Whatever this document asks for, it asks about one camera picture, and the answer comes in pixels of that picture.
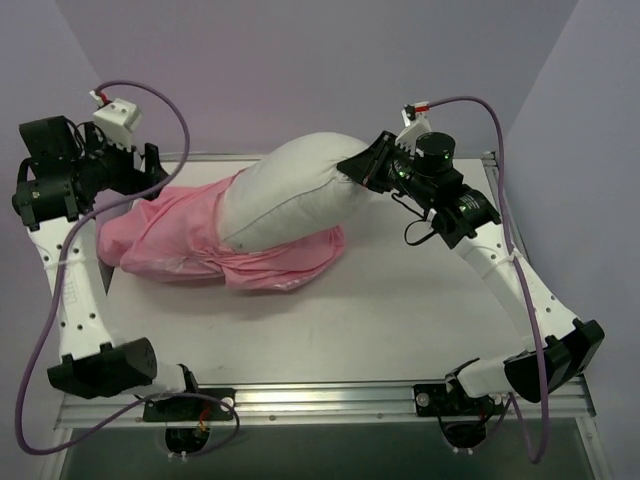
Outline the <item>pink pillowcase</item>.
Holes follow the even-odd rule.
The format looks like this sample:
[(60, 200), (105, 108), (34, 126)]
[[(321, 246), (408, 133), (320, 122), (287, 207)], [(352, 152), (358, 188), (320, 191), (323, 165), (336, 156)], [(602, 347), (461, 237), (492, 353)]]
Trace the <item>pink pillowcase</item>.
[(345, 251), (341, 227), (314, 233), (264, 252), (241, 253), (217, 233), (230, 177), (200, 187), (166, 187), (104, 223), (99, 259), (156, 282), (220, 280), (236, 290), (288, 291), (324, 273)]

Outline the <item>white pillow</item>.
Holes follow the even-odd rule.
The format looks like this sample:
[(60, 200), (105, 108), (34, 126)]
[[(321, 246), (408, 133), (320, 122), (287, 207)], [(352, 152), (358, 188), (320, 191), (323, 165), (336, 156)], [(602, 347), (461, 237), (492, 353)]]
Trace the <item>white pillow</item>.
[(333, 132), (305, 135), (239, 172), (218, 207), (220, 242), (256, 253), (336, 227), (370, 199), (337, 169), (368, 148)]

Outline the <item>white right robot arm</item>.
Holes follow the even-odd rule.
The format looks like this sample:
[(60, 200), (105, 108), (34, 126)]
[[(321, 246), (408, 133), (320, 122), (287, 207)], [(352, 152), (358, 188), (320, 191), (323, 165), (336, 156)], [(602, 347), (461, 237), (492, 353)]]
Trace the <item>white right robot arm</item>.
[(383, 132), (337, 169), (373, 192), (395, 191), (415, 201), (433, 234), (484, 281), (526, 345), (521, 353), (473, 359), (453, 370), (443, 390), (447, 406), (464, 413), (481, 397), (501, 393), (538, 403), (584, 372), (604, 331), (564, 306), (510, 244), (496, 208), (455, 169), (454, 150), (454, 139), (444, 133), (420, 135), (409, 151)]

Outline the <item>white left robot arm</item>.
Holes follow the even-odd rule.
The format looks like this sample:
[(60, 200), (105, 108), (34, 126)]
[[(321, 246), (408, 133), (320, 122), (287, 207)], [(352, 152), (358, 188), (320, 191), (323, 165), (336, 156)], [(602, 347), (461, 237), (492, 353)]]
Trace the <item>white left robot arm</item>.
[(167, 176), (152, 144), (145, 146), (150, 165), (135, 167), (137, 123), (129, 112), (94, 114), (80, 125), (64, 116), (20, 125), (29, 156), (19, 166), (12, 205), (52, 290), (60, 361), (47, 371), (51, 386), (84, 399), (168, 392), (166, 408), (190, 419), (202, 405), (193, 373), (161, 363), (148, 339), (122, 340), (108, 329), (96, 226), (89, 216), (95, 198), (104, 190), (138, 193)]

